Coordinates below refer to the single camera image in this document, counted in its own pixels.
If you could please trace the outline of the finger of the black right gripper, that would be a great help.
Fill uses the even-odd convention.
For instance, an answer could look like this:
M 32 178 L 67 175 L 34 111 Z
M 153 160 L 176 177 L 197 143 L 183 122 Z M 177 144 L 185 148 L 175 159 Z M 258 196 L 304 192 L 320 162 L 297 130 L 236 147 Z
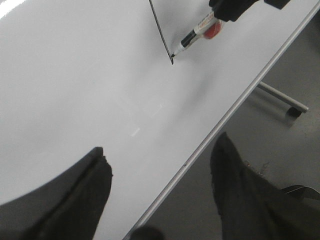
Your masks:
M 235 22 L 256 0 L 210 0 L 214 17 L 224 22 Z

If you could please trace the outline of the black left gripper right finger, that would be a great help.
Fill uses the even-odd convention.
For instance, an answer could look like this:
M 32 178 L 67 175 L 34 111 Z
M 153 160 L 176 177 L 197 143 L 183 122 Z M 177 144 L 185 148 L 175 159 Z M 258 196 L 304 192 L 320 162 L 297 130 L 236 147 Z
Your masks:
M 213 146 L 210 170 L 224 240 L 320 238 L 320 211 L 246 166 L 225 132 Z

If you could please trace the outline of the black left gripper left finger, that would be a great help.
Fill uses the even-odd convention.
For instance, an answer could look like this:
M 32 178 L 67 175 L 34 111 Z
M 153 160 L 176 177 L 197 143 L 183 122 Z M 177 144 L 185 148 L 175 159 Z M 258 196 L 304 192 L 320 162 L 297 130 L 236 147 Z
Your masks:
M 95 147 L 43 186 L 0 207 L 2 240 L 91 240 L 108 201 L 112 168 Z

